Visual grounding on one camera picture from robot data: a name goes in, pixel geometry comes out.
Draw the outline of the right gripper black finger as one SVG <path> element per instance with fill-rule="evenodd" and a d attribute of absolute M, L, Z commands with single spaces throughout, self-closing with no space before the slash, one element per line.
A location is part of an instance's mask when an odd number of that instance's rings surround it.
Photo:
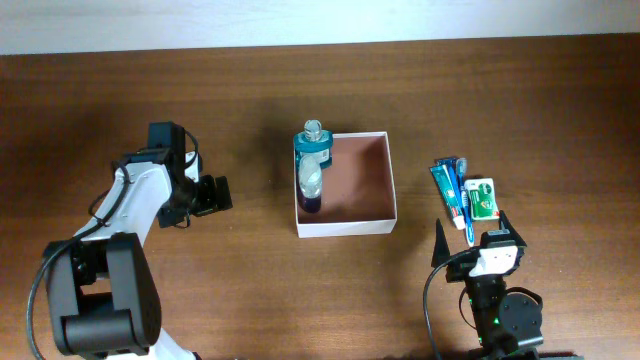
<path fill-rule="evenodd" d="M 522 237 L 511 224 L 504 210 L 499 213 L 499 230 L 500 235 L 507 240 L 521 240 Z"/>
<path fill-rule="evenodd" d="M 440 219 L 436 220 L 435 224 L 435 244 L 432 254 L 431 267 L 437 268 L 442 264 L 445 264 L 450 258 L 451 253 L 446 240 L 444 228 Z"/>

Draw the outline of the green Dettol soap packet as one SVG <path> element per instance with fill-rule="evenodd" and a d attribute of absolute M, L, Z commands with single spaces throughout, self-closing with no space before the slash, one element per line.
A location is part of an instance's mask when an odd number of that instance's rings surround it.
<path fill-rule="evenodd" d="M 464 183 L 473 221 L 489 221 L 499 218 L 496 190 L 492 178 L 468 179 Z"/>

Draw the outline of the clear purple liquid bottle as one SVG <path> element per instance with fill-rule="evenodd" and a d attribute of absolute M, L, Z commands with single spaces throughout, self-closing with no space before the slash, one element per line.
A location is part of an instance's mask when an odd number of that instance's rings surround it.
<path fill-rule="evenodd" d="M 307 213 L 319 212 L 322 204 L 322 169 L 313 156 L 301 158 L 297 180 L 300 207 Z"/>

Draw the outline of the teal mouthwash bottle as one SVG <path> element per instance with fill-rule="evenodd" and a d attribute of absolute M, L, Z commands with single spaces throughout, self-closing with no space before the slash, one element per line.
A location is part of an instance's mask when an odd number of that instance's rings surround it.
<path fill-rule="evenodd" d="M 333 133 L 322 128 L 316 119 L 307 120 L 302 132 L 293 137 L 295 167 L 299 168 L 303 156 L 314 157 L 322 169 L 332 165 Z"/>

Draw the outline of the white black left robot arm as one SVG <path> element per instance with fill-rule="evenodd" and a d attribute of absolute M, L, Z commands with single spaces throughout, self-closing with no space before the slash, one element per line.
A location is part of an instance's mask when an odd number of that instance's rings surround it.
<path fill-rule="evenodd" d="M 35 358 L 33 312 L 46 285 L 53 341 L 84 359 L 196 359 L 162 327 L 161 301 L 143 247 L 154 224 L 186 229 L 194 217 L 229 210 L 225 177 L 202 172 L 193 135 L 174 122 L 149 126 L 145 147 L 112 165 L 113 184 L 89 206 L 70 239 L 48 244 L 31 286 L 26 333 Z"/>

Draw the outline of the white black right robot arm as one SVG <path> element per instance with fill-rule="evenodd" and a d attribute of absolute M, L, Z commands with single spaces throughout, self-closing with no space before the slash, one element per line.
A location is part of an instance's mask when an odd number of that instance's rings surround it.
<path fill-rule="evenodd" d="M 436 222 L 433 271 L 423 289 L 423 313 L 428 336 L 434 342 L 428 313 L 428 290 L 442 269 L 448 283 L 462 282 L 461 294 L 469 298 L 472 327 L 480 348 L 476 359 L 538 359 L 537 347 L 544 342 L 541 332 L 543 300 L 523 287 L 506 285 L 524 256 L 526 242 L 506 214 L 499 213 L 499 228 L 482 234 L 478 245 L 451 254 L 443 226 Z"/>

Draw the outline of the blue white toothbrush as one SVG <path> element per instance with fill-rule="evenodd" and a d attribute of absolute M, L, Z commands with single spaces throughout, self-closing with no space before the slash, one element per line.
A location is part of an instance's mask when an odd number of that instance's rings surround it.
<path fill-rule="evenodd" d="M 464 187 L 464 177 L 467 171 L 467 159 L 466 158 L 457 158 L 455 161 L 455 175 L 459 186 L 459 192 L 461 197 L 461 206 L 464 213 L 465 219 L 465 237 L 469 247 L 473 247 L 475 245 L 475 235 L 473 229 L 473 221 L 471 218 L 470 206 L 469 206 L 469 198 Z"/>

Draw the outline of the green toothpaste tube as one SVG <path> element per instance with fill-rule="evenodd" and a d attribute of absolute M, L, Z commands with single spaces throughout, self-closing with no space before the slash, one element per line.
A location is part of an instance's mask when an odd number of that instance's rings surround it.
<path fill-rule="evenodd" d="M 431 167 L 430 171 L 443 198 L 444 204 L 449 210 L 454 226 L 458 230 L 464 230 L 466 223 L 458 199 L 458 190 L 453 184 L 448 167 L 446 165 L 436 165 Z"/>

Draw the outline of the pink open cardboard box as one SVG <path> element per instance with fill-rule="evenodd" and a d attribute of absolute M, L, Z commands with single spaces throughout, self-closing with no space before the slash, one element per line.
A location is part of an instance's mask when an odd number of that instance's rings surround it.
<path fill-rule="evenodd" d="M 389 234 L 398 207 L 388 134 L 336 133 L 332 165 L 322 173 L 322 204 L 305 212 L 294 198 L 300 238 Z"/>

